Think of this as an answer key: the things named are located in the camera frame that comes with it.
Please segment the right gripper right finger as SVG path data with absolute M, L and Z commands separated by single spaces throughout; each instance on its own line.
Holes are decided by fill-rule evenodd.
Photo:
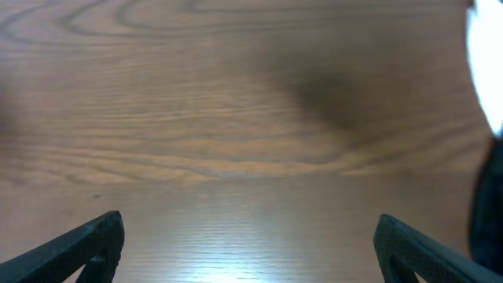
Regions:
M 502 283 L 502 276 L 383 214 L 373 244 L 385 283 Z

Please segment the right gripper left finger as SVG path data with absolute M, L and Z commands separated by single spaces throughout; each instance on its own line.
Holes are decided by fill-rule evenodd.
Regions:
M 77 283 L 111 283 L 121 259 L 125 231 L 109 211 L 1 264 L 2 282 L 63 282 L 80 270 Z

